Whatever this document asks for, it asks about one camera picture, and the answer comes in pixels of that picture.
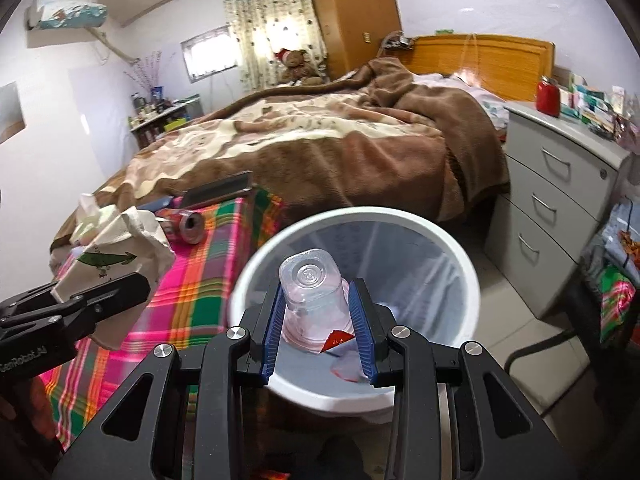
metal screw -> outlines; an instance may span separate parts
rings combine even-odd
[[[393,337],[397,337],[398,339],[404,339],[405,337],[409,337],[411,335],[411,330],[402,325],[396,325],[391,329],[391,335]]]
[[[229,339],[242,339],[246,335],[246,330],[241,326],[233,326],[226,331],[226,336]]]
[[[156,357],[167,357],[168,355],[171,354],[172,351],[173,351],[173,348],[171,347],[171,345],[168,345],[167,343],[162,343],[154,348],[154,355]]]
[[[482,353],[482,345],[475,341],[469,341],[465,344],[465,352],[471,355],[480,355]]]

brown blanket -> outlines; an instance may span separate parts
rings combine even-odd
[[[140,151],[95,193],[125,210],[242,170],[281,196],[290,222],[378,205],[455,218],[508,183],[491,121],[469,94],[412,83],[395,58],[349,80],[246,96]],[[68,244],[71,215],[51,249]]]

red jar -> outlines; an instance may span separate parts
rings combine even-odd
[[[540,83],[538,83],[536,108],[543,114],[553,117],[560,116],[560,89],[554,79],[542,76]]]

drawer handle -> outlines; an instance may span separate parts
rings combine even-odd
[[[550,207],[547,204],[545,204],[544,202],[542,202],[542,200],[540,200],[535,193],[531,193],[531,197],[533,200],[535,200],[536,202],[538,202],[539,204],[542,204],[544,207],[546,207],[547,209],[549,209],[549,211],[551,211],[552,213],[557,213],[558,209],[556,209],[555,207]]]
[[[527,249],[529,251],[531,251],[532,253],[540,254],[540,251],[535,250],[533,247],[531,247],[529,244],[527,244],[526,241],[524,241],[524,238],[522,237],[521,233],[518,233],[518,240],[520,240],[523,244],[525,244]]]
[[[551,158],[554,158],[555,160],[557,160],[558,162],[560,162],[560,164],[564,164],[566,167],[571,166],[571,163],[567,160],[562,160],[561,158],[555,156],[553,153],[548,152],[547,150],[545,150],[544,146],[542,148],[540,148],[542,150],[542,153],[544,153],[545,155],[550,156]]]

red label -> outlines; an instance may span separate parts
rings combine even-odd
[[[341,345],[342,343],[346,343],[347,341],[353,339],[355,336],[350,334],[349,332],[345,332],[344,330],[334,330],[329,334],[324,346],[322,347],[322,352],[326,352],[327,350],[333,348],[334,346]]]

